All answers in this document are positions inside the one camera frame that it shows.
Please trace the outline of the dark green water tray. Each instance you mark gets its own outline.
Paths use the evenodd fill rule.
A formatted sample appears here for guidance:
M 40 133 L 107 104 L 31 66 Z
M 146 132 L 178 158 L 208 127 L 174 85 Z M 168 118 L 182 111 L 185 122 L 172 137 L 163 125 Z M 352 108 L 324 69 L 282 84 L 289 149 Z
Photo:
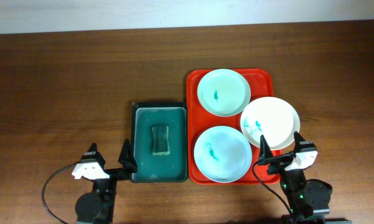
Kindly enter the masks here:
M 152 154 L 152 127 L 169 127 L 170 154 Z M 138 171 L 134 183 L 183 182 L 188 178 L 187 107 L 185 103 L 137 103 L 132 110 L 131 145 Z

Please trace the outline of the white plate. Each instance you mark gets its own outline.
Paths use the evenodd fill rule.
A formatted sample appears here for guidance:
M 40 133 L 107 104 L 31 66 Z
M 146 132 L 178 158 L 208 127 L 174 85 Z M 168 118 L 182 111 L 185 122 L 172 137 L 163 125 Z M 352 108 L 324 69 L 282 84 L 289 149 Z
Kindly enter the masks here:
M 294 132 L 300 131 L 297 111 L 280 98 L 266 96 L 253 100 L 240 117 L 241 132 L 254 146 L 260 147 L 264 136 L 272 151 L 288 147 L 294 141 Z

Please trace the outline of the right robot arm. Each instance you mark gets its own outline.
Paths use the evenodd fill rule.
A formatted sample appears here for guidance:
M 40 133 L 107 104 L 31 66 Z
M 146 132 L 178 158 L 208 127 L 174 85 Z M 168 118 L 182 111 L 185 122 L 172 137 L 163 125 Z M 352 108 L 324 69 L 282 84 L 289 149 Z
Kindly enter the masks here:
M 280 175 L 280 186 L 286 200 L 271 190 L 261 179 L 257 181 L 277 196 L 288 214 L 281 217 L 282 223 L 352 223 L 343 218 L 326 219 L 330 213 L 329 203 L 333 188 L 319 179 L 307 179 L 304 171 L 312 166 L 318 151 L 315 144 L 305 140 L 297 131 L 293 133 L 294 149 L 274 156 L 264 136 L 260 136 L 260 152 L 256 166 L 267 166 L 267 174 Z

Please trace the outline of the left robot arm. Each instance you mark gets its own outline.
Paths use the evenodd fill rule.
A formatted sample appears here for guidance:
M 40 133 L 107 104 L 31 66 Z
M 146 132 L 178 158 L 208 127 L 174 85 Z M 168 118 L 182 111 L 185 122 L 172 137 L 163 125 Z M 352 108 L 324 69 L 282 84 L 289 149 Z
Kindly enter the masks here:
M 138 171 L 129 140 L 124 141 L 118 162 L 121 168 L 105 169 L 105 160 L 93 143 L 76 163 L 72 171 L 74 178 L 93 182 L 91 192 L 83 194 L 76 202 L 77 223 L 113 222 L 117 183 L 130 180 Z

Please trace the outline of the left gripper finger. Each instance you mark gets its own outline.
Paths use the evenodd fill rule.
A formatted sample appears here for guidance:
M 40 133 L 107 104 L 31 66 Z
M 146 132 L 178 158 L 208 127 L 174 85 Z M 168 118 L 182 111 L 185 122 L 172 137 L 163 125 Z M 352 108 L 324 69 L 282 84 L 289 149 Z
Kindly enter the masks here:
M 101 168 L 105 166 L 105 160 L 103 156 L 98 152 L 98 147 L 96 143 L 92 143 L 87 152 L 82 155 L 82 162 L 97 162 Z
M 124 140 L 118 162 L 123 166 L 123 169 L 126 169 L 130 173 L 136 173 L 138 171 L 129 139 Z

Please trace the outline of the green yellow sponge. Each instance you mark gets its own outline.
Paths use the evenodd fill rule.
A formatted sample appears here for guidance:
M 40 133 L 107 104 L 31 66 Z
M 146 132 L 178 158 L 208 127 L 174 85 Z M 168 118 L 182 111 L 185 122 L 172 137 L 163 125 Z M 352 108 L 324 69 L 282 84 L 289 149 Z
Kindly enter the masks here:
M 169 127 L 166 125 L 153 126 L 152 129 L 152 154 L 166 156 L 170 154 Z

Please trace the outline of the light blue plate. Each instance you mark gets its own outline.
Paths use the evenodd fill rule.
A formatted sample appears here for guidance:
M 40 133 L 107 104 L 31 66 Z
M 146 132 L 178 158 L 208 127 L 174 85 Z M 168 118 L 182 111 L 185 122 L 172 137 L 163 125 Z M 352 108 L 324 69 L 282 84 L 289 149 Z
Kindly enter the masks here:
M 227 184 L 241 179 L 250 169 L 252 159 L 248 140 L 229 126 L 209 128 L 195 142 L 195 164 L 214 182 Z

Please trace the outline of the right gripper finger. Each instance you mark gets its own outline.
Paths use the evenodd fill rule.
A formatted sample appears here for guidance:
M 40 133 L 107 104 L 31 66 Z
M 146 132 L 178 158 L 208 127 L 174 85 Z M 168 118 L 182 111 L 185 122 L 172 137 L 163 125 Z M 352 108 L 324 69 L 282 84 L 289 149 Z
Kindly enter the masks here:
M 306 141 L 297 131 L 294 132 L 294 150 L 293 152 L 313 151 L 313 142 Z
M 273 158 L 273 153 L 268 145 L 265 136 L 260 136 L 260 151 L 258 157 L 258 164 L 268 164 Z

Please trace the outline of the mint green plate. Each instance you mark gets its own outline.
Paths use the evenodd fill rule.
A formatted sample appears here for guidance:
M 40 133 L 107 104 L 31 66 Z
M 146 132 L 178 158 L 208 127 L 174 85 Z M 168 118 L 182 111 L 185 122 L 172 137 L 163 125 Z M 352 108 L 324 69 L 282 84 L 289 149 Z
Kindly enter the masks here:
M 230 69 L 216 69 L 199 81 L 197 96 L 206 111 L 228 117 L 245 109 L 250 102 L 251 88 L 240 73 Z

